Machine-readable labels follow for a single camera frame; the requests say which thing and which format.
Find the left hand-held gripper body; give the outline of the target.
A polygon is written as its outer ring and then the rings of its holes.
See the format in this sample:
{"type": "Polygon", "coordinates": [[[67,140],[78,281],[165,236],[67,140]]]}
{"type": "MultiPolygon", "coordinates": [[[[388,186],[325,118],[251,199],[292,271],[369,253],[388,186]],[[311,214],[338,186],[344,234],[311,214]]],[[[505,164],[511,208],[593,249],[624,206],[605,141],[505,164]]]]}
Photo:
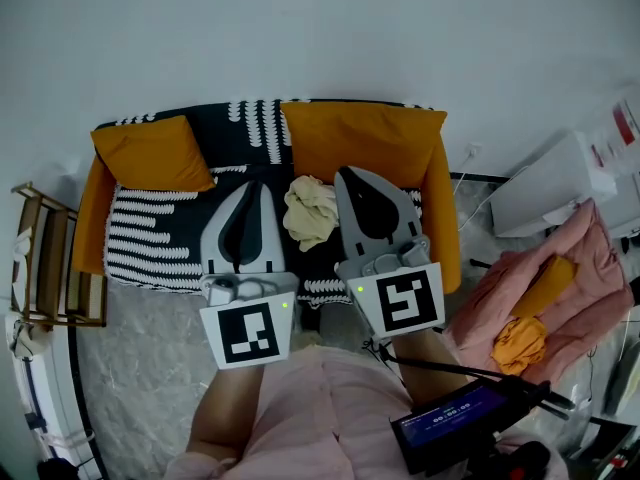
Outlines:
{"type": "Polygon", "coordinates": [[[200,315],[220,370],[288,358],[298,284],[289,272],[201,278],[207,306],[200,315]]]}

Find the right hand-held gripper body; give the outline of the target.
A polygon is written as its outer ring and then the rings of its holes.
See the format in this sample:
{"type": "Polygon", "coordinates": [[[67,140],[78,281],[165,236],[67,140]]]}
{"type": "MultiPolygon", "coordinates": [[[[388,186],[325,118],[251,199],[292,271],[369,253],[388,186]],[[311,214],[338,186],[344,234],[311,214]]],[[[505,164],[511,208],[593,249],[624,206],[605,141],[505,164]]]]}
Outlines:
{"type": "Polygon", "coordinates": [[[441,266],[430,261],[422,235],[384,253],[343,261],[337,275],[377,339],[440,325],[445,320],[441,266]]]}

